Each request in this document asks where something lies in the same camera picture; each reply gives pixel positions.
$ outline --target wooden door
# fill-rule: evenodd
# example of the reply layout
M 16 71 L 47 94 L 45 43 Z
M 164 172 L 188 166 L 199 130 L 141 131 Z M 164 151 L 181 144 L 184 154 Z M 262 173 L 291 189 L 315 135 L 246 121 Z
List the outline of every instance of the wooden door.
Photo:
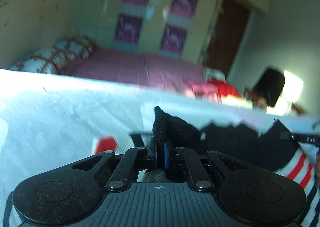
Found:
M 233 0 L 223 0 L 204 65 L 219 69 L 227 76 L 236 57 L 250 10 Z

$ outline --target pink bedsheet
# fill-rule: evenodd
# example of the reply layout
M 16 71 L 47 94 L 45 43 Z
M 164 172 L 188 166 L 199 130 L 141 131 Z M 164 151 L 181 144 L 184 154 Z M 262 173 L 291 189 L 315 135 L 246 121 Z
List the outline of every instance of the pink bedsheet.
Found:
M 73 60 L 58 74 L 150 86 L 184 93 L 184 80 L 202 80 L 202 66 L 153 54 L 98 49 L 87 60 Z
M 202 81 L 201 65 L 154 54 L 144 54 L 144 59 L 151 87 L 185 93 L 185 80 Z
M 143 55 L 98 49 L 87 60 L 73 60 L 58 74 L 149 86 Z

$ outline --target red stripe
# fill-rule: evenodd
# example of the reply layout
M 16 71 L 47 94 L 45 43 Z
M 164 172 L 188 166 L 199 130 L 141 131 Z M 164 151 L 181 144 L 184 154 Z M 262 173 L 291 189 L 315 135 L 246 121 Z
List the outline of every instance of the red stripe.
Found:
M 298 163 L 286 177 L 293 180 L 299 174 L 300 170 L 303 168 L 303 163 L 305 160 L 306 160 L 306 155 L 302 153 Z
M 98 154 L 106 150 L 115 151 L 116 148 L 117 148 L 117 142 L 113 137 L 104 137 L 99 139 L 94 153 Z
M 312 165 L 311 163 L 309 163 L 308 165 L 308 171 L 306 173 L 306 175 L 303 177 L 302 181 L 299 183 L 299 185 L 304 189 L 308 182 L 310 181 L 311 179 L 311 170 L 312 170 Z

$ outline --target pillow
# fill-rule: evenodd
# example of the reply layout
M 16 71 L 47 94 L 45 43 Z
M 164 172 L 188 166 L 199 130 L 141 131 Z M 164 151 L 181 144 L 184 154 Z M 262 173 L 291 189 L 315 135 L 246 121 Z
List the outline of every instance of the pillow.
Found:
M 223 81 L 226 82 L 226 76 L 220 70 L 206 68 L 202 71 L 202 77 L 205 82 L 211 81 Z
M 56 74 L 69 61 L 68 56 L 62 50 L 43 49 L 36 51 L 10 68 L 11 71 L 21 71 L 40 74 Z
M 63 39 L 54 47 L 65 51 L 70 60 L 74 60 L 77 56 L 87 59 L 95 49 L 95 45 L 86 37 Z

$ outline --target white sheet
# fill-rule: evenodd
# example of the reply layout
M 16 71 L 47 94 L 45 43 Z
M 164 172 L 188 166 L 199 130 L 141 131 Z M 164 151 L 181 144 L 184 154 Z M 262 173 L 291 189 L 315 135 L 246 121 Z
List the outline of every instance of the white sheet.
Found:
M 241 121 L 263 132 L 274 118 L 292 131 L 312 132 L 312 117 L 263 112 L 192 100 L 174 93 L 112 82 L 0 69 L 0 219 L 9 193 L 24 179 L 91 155 L 92 141 L 151 131 L 153 108 L 197 127 Z M 316 150 L 303 149 L 313 163 Z M 20 223 L 12 210 L 10 226 Z

